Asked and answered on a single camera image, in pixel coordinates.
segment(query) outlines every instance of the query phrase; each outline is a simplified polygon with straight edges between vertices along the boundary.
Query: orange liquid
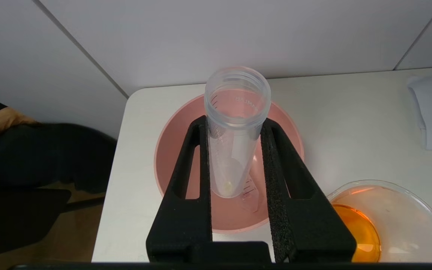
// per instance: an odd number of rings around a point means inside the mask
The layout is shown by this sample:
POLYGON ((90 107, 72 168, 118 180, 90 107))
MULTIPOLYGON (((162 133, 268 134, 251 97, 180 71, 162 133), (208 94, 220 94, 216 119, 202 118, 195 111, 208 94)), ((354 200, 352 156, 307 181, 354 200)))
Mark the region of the orange liquid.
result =
POLYGON ((381 242, 372 222, 353 207, 334 204, 334 210, 353 234, 358 244, 353 255, 354 263, 376 263, 381 257, 381 242))

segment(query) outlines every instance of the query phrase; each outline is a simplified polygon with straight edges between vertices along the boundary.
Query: wooden floor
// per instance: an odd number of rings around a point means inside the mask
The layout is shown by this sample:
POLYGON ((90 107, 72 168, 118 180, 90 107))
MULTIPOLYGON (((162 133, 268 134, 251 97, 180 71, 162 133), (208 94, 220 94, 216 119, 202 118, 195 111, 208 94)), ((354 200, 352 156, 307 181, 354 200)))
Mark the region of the wooden floor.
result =
MULTIPOLYGON (((72 192, 70 202, 98 198, 75 191, 60 183, 45 188, 65 188, 72 192)), ((102 205, 61 214, 46 237, 39 243, 0 254, 0 270, 29 263, 90 262, 101 218, 102 205)))

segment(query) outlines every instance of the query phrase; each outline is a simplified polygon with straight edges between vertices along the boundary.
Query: white table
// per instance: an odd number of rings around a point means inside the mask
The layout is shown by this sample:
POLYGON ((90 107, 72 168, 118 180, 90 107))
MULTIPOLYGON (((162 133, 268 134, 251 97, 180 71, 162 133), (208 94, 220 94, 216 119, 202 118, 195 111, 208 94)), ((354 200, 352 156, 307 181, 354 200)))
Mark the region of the white table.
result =
MULTIPOLYGON (((273 101, 301 133, 305 163, 323 192, 380 179, 432 207, 432 151, 422 147, 406 89, 413 75, 432 75, 432 69, 269 80, 273 101)), ((204 84, 146 88, 127 101, 94 262, 148 260, 146 236, 161 203, 153 167, 156 141, 171 115, 203 92, 204 84)), ((269 224, 213 238, 272 243, 269 224)))

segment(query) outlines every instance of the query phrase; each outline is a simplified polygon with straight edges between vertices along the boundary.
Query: pink bowl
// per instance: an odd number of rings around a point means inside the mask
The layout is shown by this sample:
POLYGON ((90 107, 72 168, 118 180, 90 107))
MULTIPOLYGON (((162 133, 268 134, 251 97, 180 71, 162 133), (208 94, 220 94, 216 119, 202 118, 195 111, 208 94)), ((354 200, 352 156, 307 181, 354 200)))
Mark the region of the pink bowl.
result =
MULTIPOLYGON (((154 174, 161 195, 166 192, 189 125, 196 118, 205 114, 204 97, 201 95, 178 109, 163 128, 154 153, 154 174)), ((276 103, 271 102, 268 118, 281 125, 304 161, 305 151, 301 137, 290 116, 276 103)), ((190 179, 187 185, 187 199, 199 197, 199 169, 198 146, 194 151, 190 179)), ((266 185, 264 183, 263 155, 260 142, 256 146, 250 176, 259 190, 258 210, 251 213, 242 208, 239 197, 225 199, 211 192, 211 225, 213 232, 220 234, 240 233, 252 230, 268 222, 266 185)))

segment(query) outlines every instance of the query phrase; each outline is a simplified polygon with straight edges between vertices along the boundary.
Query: glass petri dish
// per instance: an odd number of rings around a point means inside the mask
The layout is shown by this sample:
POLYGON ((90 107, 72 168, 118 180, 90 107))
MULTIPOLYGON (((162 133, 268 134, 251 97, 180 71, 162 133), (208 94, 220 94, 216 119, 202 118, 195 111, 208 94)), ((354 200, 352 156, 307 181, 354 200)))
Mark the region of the glass petri dish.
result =
POLYGON ((327 198, 358 242, 353 262, 432 263, 432 209, 410 191, 362 180, 327 198))

